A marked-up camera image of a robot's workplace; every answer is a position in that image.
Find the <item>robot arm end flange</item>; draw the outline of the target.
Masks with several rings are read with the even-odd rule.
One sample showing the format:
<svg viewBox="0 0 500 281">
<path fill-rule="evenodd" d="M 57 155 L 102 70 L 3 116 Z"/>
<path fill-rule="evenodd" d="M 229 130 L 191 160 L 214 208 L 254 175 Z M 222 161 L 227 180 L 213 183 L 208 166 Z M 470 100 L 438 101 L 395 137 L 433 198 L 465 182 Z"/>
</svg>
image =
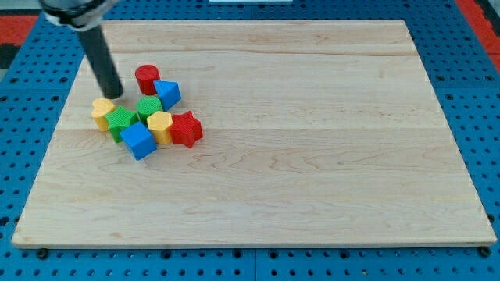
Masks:
<svg viewBox="0 0 500 281">
<path fill-rule="evenodd" d="M 120 0 L 39 0 L 45 18 L 56 26 L 75 31 L 97 27 Z"/>
</svg>

